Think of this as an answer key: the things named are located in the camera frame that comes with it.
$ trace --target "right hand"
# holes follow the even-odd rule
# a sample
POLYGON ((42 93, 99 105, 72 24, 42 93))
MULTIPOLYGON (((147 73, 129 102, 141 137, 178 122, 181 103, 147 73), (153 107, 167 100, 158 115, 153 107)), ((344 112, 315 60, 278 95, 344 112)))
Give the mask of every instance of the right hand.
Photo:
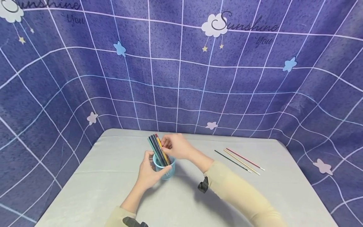
POLYGON ((198 152, 182 134, 167 134, 161 140, 162 151, 176 159, 190 159, 198 152))

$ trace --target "beige sleeve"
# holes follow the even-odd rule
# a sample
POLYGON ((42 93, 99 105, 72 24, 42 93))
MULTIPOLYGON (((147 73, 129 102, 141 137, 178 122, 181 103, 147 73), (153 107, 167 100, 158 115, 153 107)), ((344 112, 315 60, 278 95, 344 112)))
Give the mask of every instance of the beige sleeve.
POLYGON ((136 218, 136 214, 130 213, 117 206, 107 219, 105 227, 127 227, 122 221, 125 217, 136 218))
POLYGON ((287 227, 267 199, 224 164, 214 161, 204 176, 208 177, 209 188, 239 210, 254 227, 287 227))

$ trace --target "fabric wall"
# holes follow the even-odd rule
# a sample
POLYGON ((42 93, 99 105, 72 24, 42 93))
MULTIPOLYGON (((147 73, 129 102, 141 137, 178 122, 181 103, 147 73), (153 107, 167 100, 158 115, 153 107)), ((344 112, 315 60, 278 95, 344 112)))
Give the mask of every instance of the fabric wall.
POLYGON ((277 139, 336 222, 362 226, 362 12, 2 0, 0 226, 34 226, 110 128, 277 139))

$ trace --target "blue plastic cup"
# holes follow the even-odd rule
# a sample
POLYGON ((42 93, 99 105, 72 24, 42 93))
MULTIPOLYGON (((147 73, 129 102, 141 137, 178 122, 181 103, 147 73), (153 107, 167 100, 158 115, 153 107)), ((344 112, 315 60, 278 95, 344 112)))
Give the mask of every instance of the blue plastic cup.
MULTIPOLYGON (((171 170, 169 170, 166 174, 164 174, 161 177, 162 180, 169 180, 174 175, 174 172, 175 172, 175 158, 169 156, 169 159, 171 161, 171 170)), ((160 171, 160 170, 162 170, 164 168, 164 166, 161 166, 160 165, 159 161, 156 158, 156 155, 153 156, 152 161, 155 164, 155 168, 156 168, 156 171, 157 172, 160 171)))

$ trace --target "pencil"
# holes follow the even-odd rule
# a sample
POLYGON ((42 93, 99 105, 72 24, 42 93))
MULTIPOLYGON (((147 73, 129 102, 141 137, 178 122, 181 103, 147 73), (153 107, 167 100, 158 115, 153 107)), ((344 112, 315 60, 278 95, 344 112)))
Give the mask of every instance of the pencil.
POLYGON ((162 154, 162 151, 160 150, 160 148, 159 148, 159 144, 158 144, 158 142, 156 141, 156 137, 155 137, 155 135, 151 135, 150 136, 151 137, 151 141, 152 141, 152 144, 154 145, 154 147, 155 147, 155 150, 157 151, 157 153, 158 153, 158 155, 159 155, 159 157, 160 157, 160 161, 161 161, 161 165, 162 166, 167 166, 167 164, 166 164, 166 160, 164 159, 164 156, 163 156, 163 154, 162 154))
POLYGON ((227 147, 227 150, 229 150, 230 152, 234 153, 235 155, 237 155, 237 156, 239 156, 239 157, 243 158, 244 160, 246 160, 247 162, 249 162, 249 163, 251 163, 252 165, 256 166, 257 168, 260 168, 260 169, 262 169, 263 171, 265 171, 265 169, 264 169, 264 168, 262 168, 261 166, 259 166, 259 165, 257 165, 256 163, 254 163, 254 162, 252 162, 252 161, 248 160, 247 158, 243 157, 242 155, 240 155, 240 154, 238 154, 238 153, 234 152, 233 150, 229 149, 228 147, 227 147))
POLYGON ((148 137, 147 138, 147 141, 149 142, 149 144, 151 146, 151 149, 153 150, 154 155, 156 156, 156 159, 159 161, 159 163, 162 163, 161 160, 160 160, 160 157, 159 157, 158 153, 156 152, 156 149, 154 148, 154 145, 152 144, 151 138, 148 137))
POLYGON ((227 154, 229 154, 230 156, 234 157, 237 161, 239 161, 240 163, 242 163, 243 165, 245 165, 247 168, 249 168, 252 172, 256 173, 257 175, 260 175, 257 171, 255 171, 254 169, 252 169, 249 165, 247 165, 246 163, 244 163, 243 161, 241 161, 239 158, 237 158, 236 156, 234 156, 233 154, 231 154, 228 150, 223 149, 227 154))
POLYGON ((241 167, 242 169, 246 170, 249 173, 252 173, 250 170, 246 169, 245 167, 241 166, 240 164, 238 164, 237 162, 235 162, 234 160, 228 158, 227 156, 225 156, 224 154, 214 150, 215 152, 217 152, 218 154, 220 154, 221 156, 225 157, 226 159, 230 160, 231 162, 233 162, 234 164, 238 165, 239 167, 241 167))
POLYGON ((168 165, 170 165, 171 164, 171 161, 170 161, 170 159, 169 159, 169 156, 167 155, 167 154, 165 154, 164 152, 163 152, 163 150, 161 149, 163 146, 161 145, 161 141, 160 141, 160 138, 158 137, 158 134, 157 133, 155 133, 155 137, 156 137, 156 140, 158 141, 158 143, 159 143, 159 146, 160 146, 160 150, 161 150, 161 152, 163 153, 163 155, 164 155, 164 158, 165 158, 165 160, 166 160, 166 163, 168 164, 168 165))

